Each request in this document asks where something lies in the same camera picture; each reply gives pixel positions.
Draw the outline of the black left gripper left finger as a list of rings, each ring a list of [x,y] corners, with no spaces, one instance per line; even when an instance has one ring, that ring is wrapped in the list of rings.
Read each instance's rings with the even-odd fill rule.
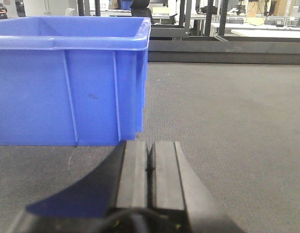
[[[100,218],[114,209],[145,208],[146,167],[146,143],[121,141],[84,178],[25,209],[44,217]]]

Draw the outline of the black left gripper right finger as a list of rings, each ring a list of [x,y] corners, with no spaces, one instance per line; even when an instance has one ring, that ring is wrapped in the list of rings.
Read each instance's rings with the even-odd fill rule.
[[[152,207],[177,233],[226,233],[228,218],[186,160],[181,146],[155,142],[151,148]]]

